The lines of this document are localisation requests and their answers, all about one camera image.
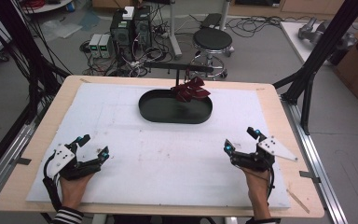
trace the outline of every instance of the power supply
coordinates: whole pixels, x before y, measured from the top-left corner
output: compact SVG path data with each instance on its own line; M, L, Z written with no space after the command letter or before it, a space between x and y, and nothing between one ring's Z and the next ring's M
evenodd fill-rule
M115 12L110 25L110 34L113 41L117 42L119 46L130 46L134 40L133 21L123 20L123 13Z
M111 35L102 35L98 44L102 58L110 58L113 55L113 42Z
M91 41L89 42L89 50L91 50L91 55L94 58L101 58L101 53L98 48L102 35L93 35Z
M138 45L149 49L152 47L150 6L144 6L135 10L133 18L135 23L135 33L138 39Z

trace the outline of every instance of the black metal pole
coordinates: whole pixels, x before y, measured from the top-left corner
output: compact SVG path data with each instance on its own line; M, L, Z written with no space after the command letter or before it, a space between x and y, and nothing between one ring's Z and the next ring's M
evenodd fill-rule
M213 72L212 67L200 66L200 65L191 65L191 64L180 64L180 63L151 63L145 62L145 67L151 68L165 68L165 69L176 69L176 86L179 85L179 73L180 70L190 70L196 72Z
M292 82L289 90L282 95L282 99L292 105L297 103L298 97L305 91L301 111L301 127L306 134L310 134L308 124L313 80L324 61L333 52L337 42L345 35L357 17L358 0L346 0L330 22L309 58L304 62L304 65L290 77L273 84L278 89Z
M42 217L46 220L47 223L52 223L53 219L47 213L41 213Z

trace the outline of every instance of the striped sleeve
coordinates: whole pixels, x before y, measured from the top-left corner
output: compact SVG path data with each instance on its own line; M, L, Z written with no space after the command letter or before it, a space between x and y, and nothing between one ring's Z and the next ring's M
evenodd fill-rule
M53 220L53 224L80 224L83 220L83 213L75 209L62 207Z

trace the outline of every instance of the wire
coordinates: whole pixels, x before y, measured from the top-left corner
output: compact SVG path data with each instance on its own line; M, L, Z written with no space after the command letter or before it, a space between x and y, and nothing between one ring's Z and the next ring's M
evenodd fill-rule
M182 29L182 27L183 27L184 25L186 25L186 23L188 23L188 22L190 22L190 21L197 21L197 20L185 21L179 28L177 28L177 29L175 30L175 33L178 32L180 29Z
M226 23L226 26L231 31L241 37L252 37L255 33L261 31L266 26L274 26L282 29L280 22L283 21L280 17L250 17L250 18L235 18Z
M135 37L135 39L133 39L133 41L132 41L132 51L131 51L131 53L132 53L132 56L133 56L133 58L135 59L135 61L138 61L138 60L139 60L139 59L137 59L136 56L135 56L134 46L135 46L135 42L138 42L138 43L139 43L138 37L139 37L140 34L141 34L141 33L139 33L139 34Z
M117 4L117 6L119 7L119 8L124 8L124 7L122 7L116 0L114 0L115 1L115 3Z
M299 20L302 20L302 19L305 19L305 18L310 19L311 17L309 17L309 16L303 16L303 17L300 17L300 18L298 18L298 19L296 19L296 18L294 18L294 17L287 17L287 18L285 18L285 19L283 19L283 20L284 20L284 21L287 21L287 20L299 21Z
M191 18L193 18L195 21L197 21L198 23L202 23L202 21L199 21L199 20L197 20L194 16L192 16L192 15L188 15L189 17L191 17Z
M351 25L351 27L352 27L354 30L358 30L358 28L354 27L353 24Z
M84 41L80 47L79 50L84 53L86 59L87 59L87 66L88 69L84 70L82 72L83 75L86 76L107 76L110 70L114 67L114 64L116 63L116 59L113 58L110 59L96 59L93 58L91 55L91 50L89 47L89 40Z
M271 172L269 185L268 185L268 194L267 194L267 199L268 199L272 190L275 189L275 186L274 186L275 173L274 173L274 168L272 167L272 164L269 164L269 162L265 158L264 158L264 163L269 167L269 171Z

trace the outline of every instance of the electronic equipment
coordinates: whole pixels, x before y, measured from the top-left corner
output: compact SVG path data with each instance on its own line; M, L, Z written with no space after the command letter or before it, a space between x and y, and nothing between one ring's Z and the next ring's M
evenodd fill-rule
M246 131L255 140L258 138L256 150L253 153L243 153L235 150L235 147L226 139L224 150L230 157L233 165L251 170L264 172L275 162L275 156L279 156L291 161L297 161L298 158L280 143L273 136L266 137L258 130L249 127Z
M151 21L150 21L150 6L140 7L135 10L135 16L133 18L135 25L135 33L138 39L138 46L142 46L145 49L152 47L152 33L151 33Z
M115 12L110 25L110 34L115 44L119 46L132 45L134 40L133 21L125 21L123 20L123 12Z
M236 5L278 7L281 0L235 0Z
M98 48L101 37L102 35L93 35L91 41L89 42L89 50L94 58L101 58L101 53Z
M123 20L132 21L134 7L124 7L125 12L123 13Z
M101 171L101 166L109 158L109 149L104 147L97 150L98 155L96 159L78 161L76 157L77 149L83 147L89 140L90 136L86 134L83 137L78 136L70 144L59 144L58 148L54 150L54 153L45 163L43 183L56 211L62 206L56 185L58 174L67 180L76 180Z
M102 35L98 48L101 53L101 58L110 58L114 53L112 36Z

